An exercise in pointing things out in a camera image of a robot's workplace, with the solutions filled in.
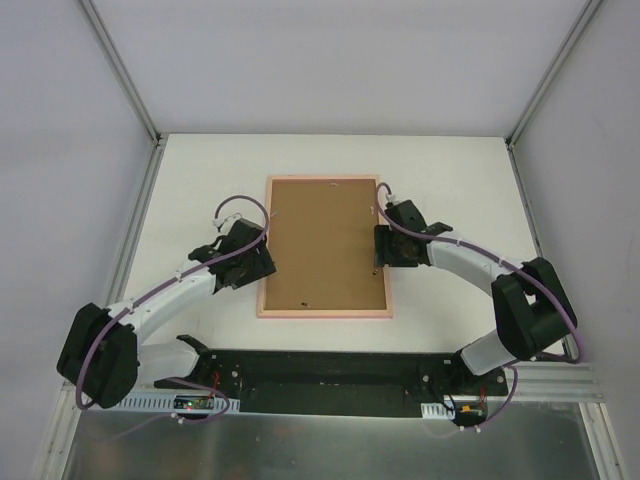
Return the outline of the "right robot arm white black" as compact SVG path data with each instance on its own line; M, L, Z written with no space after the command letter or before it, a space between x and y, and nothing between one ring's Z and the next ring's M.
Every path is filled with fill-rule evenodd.
M492 300L495 327L453 354L452 387L473 394L496 368L536 356L578 364L577 319L553 265L509 260L442 222L427 224L410 200L376 205L386 223L374 228L375 265L447 271Z

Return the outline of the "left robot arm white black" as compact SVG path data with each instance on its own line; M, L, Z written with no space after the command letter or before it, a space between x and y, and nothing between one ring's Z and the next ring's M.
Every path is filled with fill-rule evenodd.
M119 404L137 385L204 387L208 348L189 334L166 343L150 337L170 320L223 289L239 289L273 273L264 227L236 220L228 233L193 250L167 279L134 299L89 303L73 320L56 369L76 388L82 409Z

